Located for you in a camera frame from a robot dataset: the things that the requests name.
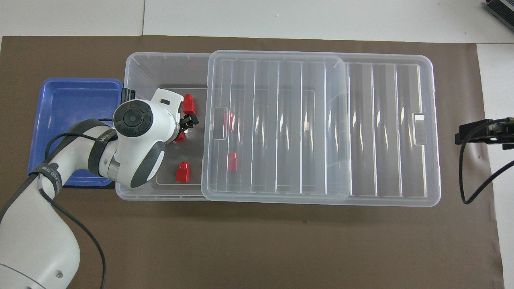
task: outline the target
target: red block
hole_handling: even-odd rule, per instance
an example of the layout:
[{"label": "red block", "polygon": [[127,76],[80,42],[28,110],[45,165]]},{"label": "red block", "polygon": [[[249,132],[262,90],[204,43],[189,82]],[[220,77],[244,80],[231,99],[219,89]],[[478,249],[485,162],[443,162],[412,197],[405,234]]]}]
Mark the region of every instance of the red block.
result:
[{"label": "red block", "polygon": [[227,170],[229,172],[237,172],[237,153],[230,152],[228,154]]},{"label": "red block", "polygon": [[193,96],[190,94],[184,95],[184,103],[182,104],[182,112],[184,114],[194,114],[195,108],[194,108],[194,100]]},{"label": "red block", "polygon": [[186,134],[184,132],[180,132],[178,137],[175,139],[175,142],[179,142],[179,141],[185,140],[185,139],[186,139]]},{"label": "red block", "polygon": [[189,182],[189,164],[187,162],[183,161],[178,165],[175,179],[177,182]]}]

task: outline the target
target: white table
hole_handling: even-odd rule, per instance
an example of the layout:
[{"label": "white table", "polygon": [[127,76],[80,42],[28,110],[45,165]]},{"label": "white table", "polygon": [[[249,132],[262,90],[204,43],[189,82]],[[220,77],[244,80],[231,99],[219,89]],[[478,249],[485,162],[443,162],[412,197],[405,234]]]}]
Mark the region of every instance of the white table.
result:
[{"label": "white table", "polygon": [[[2,35],[195,35],[477,43],[485,115],[514,116],[514,32],[479,0],[4,0]],[[491,170],[514,151],[489,146]],[[514,288],[514,170],[494,182],[505,288]]]}]

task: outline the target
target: brown paper mat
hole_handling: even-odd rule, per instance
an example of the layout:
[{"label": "brown paper mat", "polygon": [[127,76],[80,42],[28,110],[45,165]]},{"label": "brown paper mat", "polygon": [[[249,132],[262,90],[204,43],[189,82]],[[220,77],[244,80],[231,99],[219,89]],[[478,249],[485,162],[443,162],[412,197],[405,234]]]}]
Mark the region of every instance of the brown paper mat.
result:
[{"label": "brown paper mat", "polygon": [[[0,204],[26,177],[39,87],[49,77],[123,80],[135,51],[304,50],[425,55],[435,71],[443,196],[433,208],[126,202],[64,189],[56,201],[97,237],[106,288],[502,288],[492,189],[470,206],[457,183],[458,125],[484,118],[474,44],[201,37],[4,37]],[[489,174],[479,147],[467,187]],[[100,258],[81,248],[69,288],[96,288]]]}]

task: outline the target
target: control button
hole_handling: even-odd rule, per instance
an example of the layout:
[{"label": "control button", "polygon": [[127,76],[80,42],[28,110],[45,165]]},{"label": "control button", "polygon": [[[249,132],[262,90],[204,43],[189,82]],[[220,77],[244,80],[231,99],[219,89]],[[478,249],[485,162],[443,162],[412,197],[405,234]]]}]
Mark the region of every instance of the control button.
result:
[{"label": "control button", "polygon": [[131,102],[128,102],[130,106],[134,109],[139,109],[142,113],[149,112],[150,106],[140,100],[134,100]]},{"label": "control button", "polygon": [[145,114],[143,116],[143,122],[137,127],[140,132],[146,132],[148,127],[150,126],[150,122],[152,121],[152,117],[150,114]]},{"label": "control button", "polygon": [[141,123],[143,116],[138,110],[131,109],[123,116],[123,122],[130,127],[136,127]]},{"label": "control button", "polygon": [[136,130],[132,128],[126,128],[123,132],[125,133],[125,136],[138,136]]},{"label": "control button", "polygon": [[122,104],[118,109],[116,109],[116,112],[114,113],[114,121],[121,121],[123,118],[123,114],[130,109],[129,104]]}]

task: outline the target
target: clear plastic lid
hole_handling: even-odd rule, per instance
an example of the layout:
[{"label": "clear plastic lid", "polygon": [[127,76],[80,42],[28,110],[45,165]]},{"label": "clear plastic lid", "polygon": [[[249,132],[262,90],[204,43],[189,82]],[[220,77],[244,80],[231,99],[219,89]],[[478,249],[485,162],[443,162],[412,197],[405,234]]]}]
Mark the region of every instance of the clear plastic lid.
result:
[{"label": "clear plastic lid", "polygon": [[213,201],[433,206],[423,56],[220,50],[209,59],[201,189]]}]

